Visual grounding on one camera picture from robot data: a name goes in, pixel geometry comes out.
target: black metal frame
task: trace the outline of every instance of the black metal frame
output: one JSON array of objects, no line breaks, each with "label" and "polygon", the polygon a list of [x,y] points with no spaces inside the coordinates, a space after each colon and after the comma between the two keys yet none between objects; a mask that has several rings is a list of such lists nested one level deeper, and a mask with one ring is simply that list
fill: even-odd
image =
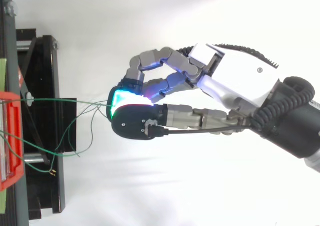
[{"label": "black metal frame", "polygon": [[[21,97],[31,92],[35,98],[59,98],[57,51],[52,36],[36,37],[35,29],[17,30],[15,18],[6,14],[5,6],[11,0],[0,0],[0,58],[6,58],[5,90]],[[17,40],[31,40],[27,51],[17,51]],[[18,67],[24,77],[19,86]],[[35,101],[29,107],[21,103],[22,130],[25,140],[54,151],[63,132],[76,117],[76,103]],[[70,127],[70,141],[76,149],[76,123]],[[56,151],[73,151],[67,138]],[[24,153],[38,152],[24,144]],[[52,155],[41,152],[43,163],[36,167],[48,170]],[[0,225],[27,226],[29,219],[41,218],[42,208],[53,213],[63,211],[65,203],[63,158],[55,157],[55,175],[25,167],[25,174],[7,189],[5,214],[0,214]]]},{"label": "black metal frame", "polygon": [[[5,90],[19,94],[18,55],[15,18],[5,13],[11,0],[0,0],[0,58],[6,58]],[[28,201],[26,176],[6,191],[5,214],[0,214],[0,225],[27,226]]]},{"label": "black metal frame", "polygon": [[[24,98],[27,92],[31,92],[35,98],[59,98],[55,39],[52,36],[37,38],[35,34],[35,29],[16,31],[17,41],[31,41],[28,51],[18,51],[18,64],[25,82],[25,86],[22,85],[20,88],[21,96]],[[21,109],[24,138],[50,151],[55,151],[64,130],[77,113],[76,103],[68,102],[35,101],[30,107],[27,103],[23,103]],[[76,149],[76,124],[73,124],[70,130],[70,141]],[[56,152],[70,151],[73,149],[65,138]],[[24,152],[33,153],[36,150],[25,145]],[[47,170],[53,156],[51,154],[42,156],[44,163],[37,163],[36,166]],[[53,169],[56,171],[55,175],[26,167],[29,219],[41,218],[41,208],[52,208],[53,213],[60,213],[65,208],[62,157],[55,157]]]}]

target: electrical wire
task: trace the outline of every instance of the electrical wire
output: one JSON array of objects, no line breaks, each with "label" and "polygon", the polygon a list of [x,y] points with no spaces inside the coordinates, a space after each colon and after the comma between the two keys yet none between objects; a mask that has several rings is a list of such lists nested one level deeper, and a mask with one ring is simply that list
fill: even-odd
[{"label": "electrical wire", "polygon": [[[42,98],[41,100],[47,100],[47,99],[56,99],[56,98]],[[79,102],[79,103],[87,103],[87,104],[90,104],[90,105],[89,105],[88,107],[86,107],[86,108],[81,112],[81,114],[79,114],[79,115],[69,124],[69,126],[66,128],[65,132],[63,133],[62,138],[61,138],[61,140],[60,140],[60,143],[58,144],[58,146],[56,147],[56,149],[54,150],[54,152],[51,152],[51,151],[46,150],[46,149],[44,149],[44,148],[41,148],[41,147],[39,147],[39,146],[31,143],[31,142],[28,142],[28,141],[24,140],[23,138],[19,138],[19,137],[15,136],[15,135],[13,135],[13,134],[11,134],[11,133],[4,132],[4,131],[1,131],[1,130],[0,130],[0,133],[2,133],[2,134],[6,134],[6,135],[9,135],[9,136],[12,136],[12,137],[14,137],[14,138],[16,138],[16,139],[18,139],[18,140],[21,140],[22,142],[30,145],[30,146],[33,146],[33,147],[35,147],[35,148],[37,148],[37,149],[39,149],[39,150],[45,151],[45,152],[47,152],[47,153],[49,153],[49,154],[52,154],[52,155],[53,155],[53,158],[52,158],[51,166],[50,166],[50,169],[49,169],[49,170],[42,170],[42,169],[36,168],[36,167],[34,167],[33,165],[31,165],[30,163],[25,162],[25,160],[24,160],[22,157],[20,157],[19,155],[17,155],[17,154],[13,151],[13,149],[12,149],[11,145],[9,144],[8,140],[6,139],[6,137],[5,137],[4,135],[1,135],[1,134],[0,134],[1,138],[3,138],[4,141],[7,143],[8,148],[10,149],[10,151],[11,151],[16,157],[18,157],[19,159],[21,159],[22,161],[24,161],[24,163],[27,164],[28,166],[30,166],[31,168],[33,168],[33,169],[35,169],[35,170],[37,170],[37,171],[39,171],[39,172],[48,172],[48,173],[50,173],[50,174],[52,174],[52,171],[54,171],[54,170],[53,170],[53,164],[54,164],[55,156],[62,156],[62,157],[75,156],[75,155],[79,156],[80,153],[83,153],[83,152],[87,151],[87,150],[91,147],[91,145],[92,145],[92,143],[93,143],[93,137],[94,137],[94,135],[93,135],[93,129],[92,129],[94,116],[95,116],[96,112],[100,109],[100,106],[108,106],[108,105],[105,105],[105,104],[100,104],[100,102],[105,102],[106,100],[104,100],[104,101],[99,101],[99,102],[95,102],[95,103],[89,103],[89,102],[76,101],[76,100],[71,100],[71,99],[61,99],[61,100],[59,100],[59,98],[57,98],[57,99],[58,99],[58,100],[48,100],[48,101]],[[12,101],[23,101],[23,100],[25,100],[25,99],[21,99],[21,100],[11,100],[11,101],[6,100],[6,101],[4,101],[4,102],[2,102],[2,103],[9,103],[9,102],[12,102]],[[96,106],[95,106],[93,109],[91,109],[91,110],[89,110],[89,111],[86,111],[86,110],[87,110],[90,106],[92,106],[92,105],[96,105]],[[70,127],[71,127],[71,125],[77,120],[77,118],[79,118],[79,117],[82,116],[83,114],[86,114],[86,113],[88,113],[88,112],[93,111],[94,109],[96,109],[96,110],[95,110],[95,112],[94,112],[94,114],[93,114],[93,116],[92,116],[91,123],[90,123],[90,130],[91,130],[91,142],[90,142],[90,145],[89,145],[89,147],[88,147],[87,149],[85,149],[85,150],[83,150],[83,151],[81,151],[81,152],[76,152],[76,150],[74,149],[74,147],[72,146],[72,144],[71,144],[71,142],[70,142],[70,134],[69,134],[69,132],[70,132]],[[72,149],[74,150],[74,154],[63,155],[62,153],[56,153],[56,150],[61,146],[61,144],[62,144],[62,142],[63,142],[63,139],[64,139],[67,131],[68,131],[68,140],[69,140],[69,143],[70,143]]]},{"label": "electrical wire", "polygon": [[34,99],[15,99],[15,100],[4,100],[0,102],[0,104],[10,103],[10,102],[24,102],[24,101],[58,101],[58,102],[76,102],[76,103],[83,103],[83,104],[90,104],[90,105],[96,105],[96,106],[107,106],[110,107],[110,105],[101,104],[98,102],[86,102],[86,101],[78,101],[73,99],[66,99],[66,98],[34,98]]},{"label": "electrical wire", "polygon": [[224,132],[229,130],[251,129],[251,126],[229,126],[209,129],[192,129],[192,130],[169,130],[168,134],[192,134],[192,133],[208,133],[208,132]]},{"label": "electrical wire", "polygon": [[[106,102],[106,101],[107,101],[107,100],[103,100],[103,101],[98,101],[98,102],[96,102],[96,103]],[[89,105],[88,107],[86,107],[86,108],[81,112],[81,114],[80,114],[79,116],[83,115],[84,113],[91,112],[91,111],[93,111],[93,110],[94,110],[95,108],[97,108],[97,107],[98,107],[98,110],[100,111],[100,106],[96,106],[96,107],[94,107],[93,109],[85,112],[90,106],[92,106],[92,105]],[[77,116],[77,117],[69,124],[69,126],[68,126],[68,128],[67,128],[67,130],[68,130],[68,142],[69,142],[69,145],[70,145],[70,147],[73,149],[74,153],[75,153],[78,157],[80,157],[80,155],[77,153],[77,151],[75,150],[75,148],[73,147],[73,145],[72,145],[72,143],[71,143],[71,141],[70,141],[70,128],[71,128],[71,125],[77,120],[77,118],[78,118],[79,116]]]},{"label": "electrical wire", "polygon": [[26,165],[28,165],[28,166],[30,166],[31,168],[37,170],[38,172],[49,172],[49,173],[51,172],[52,169],[50,169],[50,170],[42,170],[42,169],[39,169],[39,168],[33,166],[32,164],[26,162],[22,157],[20,157],[18,154],[16,154],[16,152],[12,149],[10,143],[8,142],[8,140],[6,139],[5,136],[3,136],[2,134],[0,134],[0,137],[6,142],[6,144],[8,145],[9,150],[10,150],[17,158],[21,159]]}]

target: green tape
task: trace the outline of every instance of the green tape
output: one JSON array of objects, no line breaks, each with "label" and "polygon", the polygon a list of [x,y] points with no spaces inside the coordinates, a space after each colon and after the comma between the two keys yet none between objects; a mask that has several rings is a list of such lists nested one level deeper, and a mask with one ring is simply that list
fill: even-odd
[{"label": "green tape", "polygon": [[[6,65],[7,65],[7,60],[4,58],[1,58],[0,59],[0,91],[5,90]],[[0,214],[5,213],[6,211],[6,198],[7,198],[7,191],[5,189],[0,192]]]},{"label": "green tape", "polygon": [[5,189],[0,192],[0,214],[4,214],[6,211],[6,198],[7,198],[7,191]]}]

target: green wire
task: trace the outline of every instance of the green wire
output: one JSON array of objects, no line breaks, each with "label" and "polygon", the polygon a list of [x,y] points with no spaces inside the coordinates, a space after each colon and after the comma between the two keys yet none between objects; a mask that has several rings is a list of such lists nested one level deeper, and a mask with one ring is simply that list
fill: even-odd
[{"label": "green wire", "polygon": [[[88,109],[90,106],[92,106],[92,105],[89,105],[88,107],[86,107],[86,108],[81,112],[80,115],[82,115],[82,114],[84,114],[84,113],[87,113],[87,112],[91,112],[91,111],[93,111],[93,110],[94,110],[95,108],[97,108],[97,107],[98,107],[98,110],[100,111],[100,106],[96,106],[96,107],[94,107],[93,109],[91,109],[90,111],[85,112],[86,109]],[[74,123],[74,121],[72,121],[72,122],[70,123],[69,127],[67,128],[67,129],[68,129],[68,141],[69,141],[69,145],[70,145],[70,147],[73,149],[74,153],[75,153],[78,157],[80,157],[79,154],[78,154],[78,153],[76,152],[76,150],[74,149],[72,143],[70,142],[70,128],[71,128],[71,125],[72,125],[73,123]]]},{"label": "green wire", "polygon": [[25,164],[27,164],[28,166],[30,166],[31,168],[39,171],[39,172],[50,172],[51,170],[41,170],[39,168],[34,167],[32,164],[26,162],[22,157],[20,157],[18,154],[16,154],[16,152],[12,149],[10,143],[8,142],[8,140],[2,135],[0,134],[0,137],[3,138],[3,140],[6,142],[6,144],[8,145],[9,150],[19,159],[21,159]]},{"label": "green wire", "polygon": [[73,99],[66,99],[66,98],[34,98],[34,99],[15,99],[15,100],[5,100],[0,102],[0,104],[4,103],[10,103],[10,102],[23,102],[23,101],[58,101],[58,102],[78,102],[78,103],[84,103],[84,104],[90,104],[90,105],[96,105],[96,106],[107,106],[110,107],[110,105],[101,104],[97,102],[86,102],[86,101],[77,101]]},{"label": "green wire", "polygon": [[[4,102],[1,102],[0,104],[9,103],[9,102],[13,102],[13,101],[26,101],[26,100],[25,100],[25,99],[11,100],[11,101],[8,101],[8,100],[7,100],[7,101],[4,101]],[[23,138],[19,138],[19,137],[15,136],[15,135],[13,135],[13,134],[11,134],[11,133],[4,132],[4,131],[0,130],[0,132],[3,133],[3,134],[7,134],[7,135],[9,135],[9,136],[12,136],[13,138],[16,138],[16,139],[18,139],[18,140],[21,140],[22,142],[24,142],[24,143],[26,143],[26,144],[28,144],[28,145],[30,145],[30,146],[33,146],[33,147],[35,147],[35,148],[37,148],[37,149],[39,149],[39,150],[42,150],[42,151],[47,152],[47,153],[49,153],[49,154],[52,154],[52,155],[53,155],[53,158],[52,158],[52,161],[51,161],[50,169],[49,169],[49,170],[41,170],[41,169],[38,169],[38,168],[34,167],[33,165],[31,165],[30,163],[25,162],[23,158],[21,158],[19,155],[17,155],[17,154],[13,151],[13,149],[11,148],[11,146],[10,146],[9,142],[6,140],[6,138],[0,134],[0,136],[1,136],[1,137],[4,139],[4,141],[7,143],[10,151],[11,151],[16,157],[18,157],[19,159],[21,159],[22,161],[24,161],[25,164],[27,164],[28,166],[30,166],[31,168],[33,168],[33,169],[35,169],[35,170],[37,170],[37,171],[39,171],[39,172],[51,172],[51,170],[53,169],[53,164],[54,164],[55,156],[62,156],[62,157],[69,157],[69,156],[75,156],[75,155],[79,156],[80,153],[86,152],[86,151],[91,147],[91,145],[92,145],[92,143],[93,143],[93,131],[92,131],[93,129],[92,129],[92,126],[93,126],[94,116],[95,116],[95,114],[96,114],[96,112],[97,112],[98,110],[100,111],[100,106],[108,106],[108,105],[100,104],[100,103],[99,103],[99,102],[105,102],[106,100],[104,100],[104,101],[99,101],[99,102],[95,102],[95,103],[89,103],[89,102],[83,102],[83,101],[76,101],[76,100],[72,100],[72,99],[59,99],[59,98],[38,98],[37,100],[38,100],[38,101],[40,101],[40,100],[43,100],[43,101],[45,101],[45,100],[47,100],[47,101],[67,101],[67,102],[79,102],[79,103],[90,104],[88,107],[86,107],[86,108],[81,112],[81,114],[79,114],[79,115],[69,124],[69,126],[66,128],[65,132],[63,133],[62,138],[61,138],[61,140],[60,140],[60,143],[59,143],[58,146],[55,148],[54,152],[51,152],[51,151],[46,150],[46,149],[44,149],[44,148],[41,148],[41,147],[39,147],[39,146],[31,143],[31,142],[28,142],[28,141],[24,140]],[[86,111],[86,110],[87,110],[90,106],[92,106],[92,105],[96,105],[96,107],[94,107],[93,109],[91,109],[91,110],[89,110],[89,111]],[[89,147],[88,147],[87,149],[85,149],[85,150],[83,150],[83,151],[81,151],[81,152],[76,152],[75,149],[73,148],[71,142],[70,142],[70,134],[69,134],[69,132],[70,132],[70,127],[71,127],[71,125],[77,120],[77,118],[79,118],[79,117],[82,116],[83,114],[86,114],[86,113],[88,113],[88,112],[93,111],[95,108],[97,108],[97,110],[94,112],[94,114],[93,114],[93,116],[92,116],[92,119],[91,119],[91,123],[90,123],[91,143],[90,143],[90,145],[89,145]],[[63,142],[63,139],[64,139],[67,131],[68,131],[69,144],[71,145],[72,149],[74,150],[74,154],[63,155],[62,153],[55,153],[55,151],[61,146],[61,144],[62,144],[62,142]]]}]

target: metal rod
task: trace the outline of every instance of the metal rod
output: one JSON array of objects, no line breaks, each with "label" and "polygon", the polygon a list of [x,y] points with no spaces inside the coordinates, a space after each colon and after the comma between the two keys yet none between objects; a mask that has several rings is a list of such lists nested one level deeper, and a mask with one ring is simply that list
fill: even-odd
[{"label": "metal rod", "polygon": [[40,153],[26,153],[24,155],[25,162],[28,163],[40,163],[44,162],[42,155]]},{"label": "metal rod", "polygon": [[27,51],[29,50],[31,41],[17,41],[16,42],[16,49],[21,52],[21,51]]}]

